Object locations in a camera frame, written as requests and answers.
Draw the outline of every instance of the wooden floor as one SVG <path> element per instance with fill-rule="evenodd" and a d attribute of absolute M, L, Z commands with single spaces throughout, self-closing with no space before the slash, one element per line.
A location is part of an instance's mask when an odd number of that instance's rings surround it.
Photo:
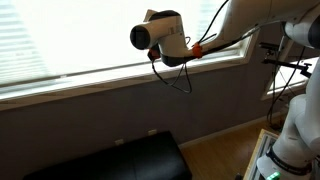
<path fill-rule="evenodd" d="M 234 180 L 237 173 L 244 176 L 262 128 L 278 134 L 263 121 L 182 147 L 193 180 Z"/>

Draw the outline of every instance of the window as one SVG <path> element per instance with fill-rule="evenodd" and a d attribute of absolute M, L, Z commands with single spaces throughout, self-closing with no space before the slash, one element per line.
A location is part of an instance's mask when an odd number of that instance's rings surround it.
<path fill-rule="evenodd" d="M 318 59 L 319 59 L 319 57 L 301 60 L 299 65 L 304 65 L 305 63 L 311 64 L 311 66 L 309 66 L 308 72 L 312 73 L 315 66 L 316 66 Z M 298 61 L 291 62 L 291 64 L 296 65 L 297 62 Z M 288 82 L 293 71 L 294 71 L 293 68 L 289 68 L 289 67 L 285 67 L 285 66 L 281 66 L 279 68 L 279 71 L 277 72 L 276 80 L 275 80 L 275 92 L 280 92 L 283 90 L 284 86 Z M 289 83 L 289 86 L 286 88 L 285 92 L 290 92 L 290 89 L 294 90 L 294 89 L 297 89 L 298 87 L 304 87 L 306 85 L 309 78 L 300 74 L 300 72 L 301 72 L 301 70 L 296 70 L 296 72 L 295 72 L 294 76 L 292 77 L 292 79 Z M 274 82 L 271 83 L 269 90 L 267 92 L 267 95 L 271 95 L 273 93 L 273 84 L 274 84 Z"/>
<path fill-rule="evenodd" d="M 153 74 L 147 51 L 135 49 L 129 38 L 147 10 L 179 12 L 191 47 L 224 1 L 0 0 L 0 100 Z M 208 35 L 219 32 L 226 10 Z M 189 67 L 238 62 L 250 40 Z M 156 66 L 159 72 L 176 70 Z"/>

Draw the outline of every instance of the black cushion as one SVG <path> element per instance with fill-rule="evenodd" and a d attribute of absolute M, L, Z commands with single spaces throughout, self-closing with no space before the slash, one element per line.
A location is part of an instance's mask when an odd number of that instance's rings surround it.
<path fill-rule="evenodd" d="M 186 180 L 191 172 L 170 132 L 162 132 L 34 172 L 24 180 Z"/>

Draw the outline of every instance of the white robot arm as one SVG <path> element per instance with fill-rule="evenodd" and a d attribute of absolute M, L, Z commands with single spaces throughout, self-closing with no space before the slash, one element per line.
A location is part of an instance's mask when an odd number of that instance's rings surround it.
<path fill-rule="evenodd" d="M 320 0 L 230 0 L 226 5 L 222 31 L 210 41 L 196 43 L 192 49 L 186 45 L 182 19 L 175 11 L 149 10 L 145 23 L 132 29 L 131 42 L 140 50 L 159 45 L 159 57 L 173 67 L 231 46 L 255 28 L 283 22 L 290 39 L 320 49 Z M 310 162 L 320 154 L 319 80 L 320 61 L 306 94 L 290 102 L 280 137 L 269 152 L 258 159 L 257 166 L 264 177 L 278 171 L 282 180 L 310 178 Z"/>

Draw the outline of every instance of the green light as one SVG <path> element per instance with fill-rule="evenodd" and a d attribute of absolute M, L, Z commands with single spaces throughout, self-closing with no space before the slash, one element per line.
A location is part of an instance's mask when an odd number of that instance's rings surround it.
<path fill-rule="evenodd" d="M 271 174 L 267 180 L 279 180 L 280 179 L 280 173 L 279 172 L 275 172 L 273 174 Z"/>

